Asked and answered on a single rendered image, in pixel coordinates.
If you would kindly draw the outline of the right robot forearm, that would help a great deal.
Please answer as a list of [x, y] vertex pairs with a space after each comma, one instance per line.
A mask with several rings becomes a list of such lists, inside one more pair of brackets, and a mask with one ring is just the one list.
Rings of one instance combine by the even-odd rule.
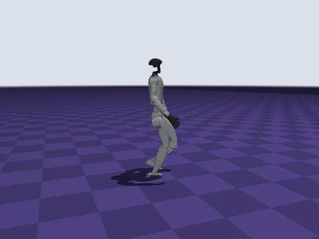
[[167, 117], [170, 115], [170, 113], [166, 110], [166, 108], [163, 107], [158, 97], [154, 96], [153, 102], [155, 104], [155, 107], [160, 111], [161, 114], [166, 115]]

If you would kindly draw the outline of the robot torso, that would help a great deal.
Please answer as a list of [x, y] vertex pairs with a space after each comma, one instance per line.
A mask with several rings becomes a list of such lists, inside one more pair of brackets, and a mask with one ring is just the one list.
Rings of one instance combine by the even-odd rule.
[[[157, 85], [157, 93], [155, 96], [158, 97], [159, 101], [163, 102], [163, 81], [161, 79], [161, 77], [158, 77], [157, 75], [154, 75], [152, 77], [149, 77], [149, 94], [150, 94], [150, 79], [151, 78], [157, 78], [158, 80], [158, 85]], [[155, 105], [153, 104], [151, 101], [150, 101], [151, 105]], [[162, 117], [163, 118], [163, 115], [160, 113], [160, 111], [154, 106], [153, 107], [153, 112], [152, 112], [152, 115], [151, 115], [151, 118], [154, 119], [155, 116], [158, 116], [158, 117]]]

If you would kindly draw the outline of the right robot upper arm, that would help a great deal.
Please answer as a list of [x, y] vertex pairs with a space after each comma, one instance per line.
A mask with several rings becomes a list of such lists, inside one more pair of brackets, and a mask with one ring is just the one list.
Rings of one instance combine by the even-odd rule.
[[151, 78], [150, 79], [150, 100], [151, 102], [154, 104], [153, 102], [153, 97], [156, 95], [157, 93], [157, 85], [158, 85], [158, 80], [157, 78]]

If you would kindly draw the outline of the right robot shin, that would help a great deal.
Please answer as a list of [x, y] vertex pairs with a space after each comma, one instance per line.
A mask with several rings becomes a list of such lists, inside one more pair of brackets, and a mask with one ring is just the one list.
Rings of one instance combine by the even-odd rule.
[[[168, 151], [167, 151], [167, 153], [168, 153]], [[166, 153], [166, 148], [165, 147], [162, 146], [162, 147], [159, 148], [159, 151], [157, 152], [157, 155], [156, 155], [156, 158], [155, 158], [155, 161], [154, 161], [155, 165], [154, 165], [154, 168], [152, 170], [152, 175], [156, 174], [156, 172], [158, 171], [158, 169], [162, 165], [167, 153]]]

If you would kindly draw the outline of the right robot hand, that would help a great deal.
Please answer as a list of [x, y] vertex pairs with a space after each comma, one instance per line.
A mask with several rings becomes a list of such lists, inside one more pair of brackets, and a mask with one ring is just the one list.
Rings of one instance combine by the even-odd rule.
[[[164, 115], [167, 119], [169, 119], [170, 123], [173, 125], [174, 129], [179, 127], [180, 122], [178, 121], [179, 118], [171, 116], [171, 114], [167, 117], [166, 115]], [[174, 126], [175, 125], [175, 126]]]

